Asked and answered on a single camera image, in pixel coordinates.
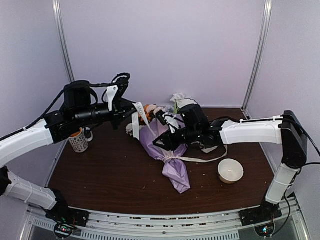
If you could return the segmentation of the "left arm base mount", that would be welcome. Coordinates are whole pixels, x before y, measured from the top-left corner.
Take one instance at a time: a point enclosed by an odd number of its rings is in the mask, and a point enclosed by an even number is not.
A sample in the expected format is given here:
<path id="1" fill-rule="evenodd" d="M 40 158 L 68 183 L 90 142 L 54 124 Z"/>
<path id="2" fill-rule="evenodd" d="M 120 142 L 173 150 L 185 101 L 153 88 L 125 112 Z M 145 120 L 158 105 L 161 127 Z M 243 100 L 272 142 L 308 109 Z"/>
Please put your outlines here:
<path id="1" fill-rule="evenodd" d="M 74 208 L 68 208 L 66 212 L 58 213 L 53 210 L 45 210 L 45 217 L 53 220 L 56 224 L 53 233 L 59 239 L 70 237 L 78 227 L 86 227 L 89 220 L 89 212 Z"/>

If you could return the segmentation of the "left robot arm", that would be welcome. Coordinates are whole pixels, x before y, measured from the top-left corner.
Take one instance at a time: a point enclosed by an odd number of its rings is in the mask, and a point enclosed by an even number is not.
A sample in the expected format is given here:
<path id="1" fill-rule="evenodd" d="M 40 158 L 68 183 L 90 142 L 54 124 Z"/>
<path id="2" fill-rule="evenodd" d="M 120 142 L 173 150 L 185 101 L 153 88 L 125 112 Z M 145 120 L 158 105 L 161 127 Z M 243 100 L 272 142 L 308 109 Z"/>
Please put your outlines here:
<path id="1" fill-rule="evenodd" d="M 67 84 L 40 117 L 2 137 L 0 194 L 51 210 L 61 222 L 69 221 L 72 211 L 59 193 L 20 178 L 8 169 L 8 163 L 105 122 L 118 129 L 124 120 L 135 113 L 133 102 L 123 98 L 129 78 L 124 74 L 110 83 L 93 84 L 78 80 Z"/>

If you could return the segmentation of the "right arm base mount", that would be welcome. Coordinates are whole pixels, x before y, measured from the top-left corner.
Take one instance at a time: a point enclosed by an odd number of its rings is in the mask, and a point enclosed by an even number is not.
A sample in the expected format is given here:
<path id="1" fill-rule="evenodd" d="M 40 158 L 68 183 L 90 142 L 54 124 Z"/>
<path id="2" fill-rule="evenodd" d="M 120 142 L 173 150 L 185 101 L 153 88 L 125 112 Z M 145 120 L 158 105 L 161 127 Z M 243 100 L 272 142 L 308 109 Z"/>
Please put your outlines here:
<path id="1" fill-rule="evenodd" d="M 276 230 L 275 219 L 283 214 L 281 210 L 259 207 L 241 210 L 239 218 L 243 227 L 253 225 L 255 233 L 262 238 L 271 237 Z"/>

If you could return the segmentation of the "purple pink wrapping paper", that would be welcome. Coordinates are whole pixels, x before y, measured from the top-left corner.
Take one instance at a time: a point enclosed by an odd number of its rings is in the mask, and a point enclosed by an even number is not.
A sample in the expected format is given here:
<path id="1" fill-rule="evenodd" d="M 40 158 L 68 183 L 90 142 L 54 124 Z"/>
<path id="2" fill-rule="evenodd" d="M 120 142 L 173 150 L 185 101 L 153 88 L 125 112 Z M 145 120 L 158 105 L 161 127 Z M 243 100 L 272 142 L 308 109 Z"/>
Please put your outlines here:
<path id="1" fill-rule="evenodd" d="M 140 127 L 139 142 L 151 158 L 164 163 L 162 175 L 170 180 L 179 194 L 182 194 L 191 188 L 187 167 L 180 159 L 187 151 L 187 147 L 183 144 L 175 151 L 167 151 L 153 144 L 157 137 L 168 130 L 168 126 L 163 126 L 158 120 L 153 120 L 149 126 Z"/>

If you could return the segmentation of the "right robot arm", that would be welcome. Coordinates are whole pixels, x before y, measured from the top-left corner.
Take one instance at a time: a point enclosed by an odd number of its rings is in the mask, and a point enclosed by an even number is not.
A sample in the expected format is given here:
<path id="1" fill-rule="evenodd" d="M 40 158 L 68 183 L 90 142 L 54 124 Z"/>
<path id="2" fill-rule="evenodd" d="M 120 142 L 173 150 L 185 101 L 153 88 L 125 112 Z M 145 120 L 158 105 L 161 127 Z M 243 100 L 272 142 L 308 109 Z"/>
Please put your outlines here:
<path id="1" fill-rule="evenodd" d="M 177 116 L 162 110 L 155 116 L 169 129 L 153 144 L 166 151 L 175 151 L 181 145 L 198 145 L 206 150 L 235 144 L 278 145 L 282 149 L 281 163 L 266 191 L 265 203 L 256 210 L 261 221 L 276 212 L 275 205 L 280 203 L 307 162 L 308 137 L 290 110 L 269 118 L 236 120 L 225 116 L 208 120 L 200 105 L 191 103 L 181 107 Z"/>

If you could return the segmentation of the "beige ribbon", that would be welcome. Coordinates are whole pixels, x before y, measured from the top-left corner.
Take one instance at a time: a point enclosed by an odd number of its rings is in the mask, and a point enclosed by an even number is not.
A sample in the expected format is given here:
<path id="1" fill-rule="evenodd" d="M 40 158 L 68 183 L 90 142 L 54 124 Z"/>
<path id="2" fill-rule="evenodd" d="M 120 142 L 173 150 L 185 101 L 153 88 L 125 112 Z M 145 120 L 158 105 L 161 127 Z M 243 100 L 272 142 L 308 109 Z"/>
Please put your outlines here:
<path id="1" fill-rule="evenodd" d="M 132 120 L 132 125 L 133 125 L 133 138 L 136 138 L 140 141 L 140 128 L 142 126 L 149 126 L 150 123 L 147 123 L 146 125 L 144 125 L 140 120 L 139 114 L 143 114 L 144 113 L 144 109 L 143 109 L 143 105 L 142 103 L 138 102 L 134 104 L 135 108 L 137 109 L 137 112 L 132 114 L 131 116 L 131 120 Z M 217 158 L 213 158 L 213 159 L 209 159 L 209 160 L 204 160 L 204 159 L 199 159 L 199 158 L 192 158 L 192 157 L 180 157 L 180 159 L 184 162 L 193 162 L 193 163 L 209 163 L 209 162 L 214 162 L 217 160 L 220 160 L 224 157 L 227 156 L 228 154 L 228 147 L 225 145 L 225 153 Z"/>

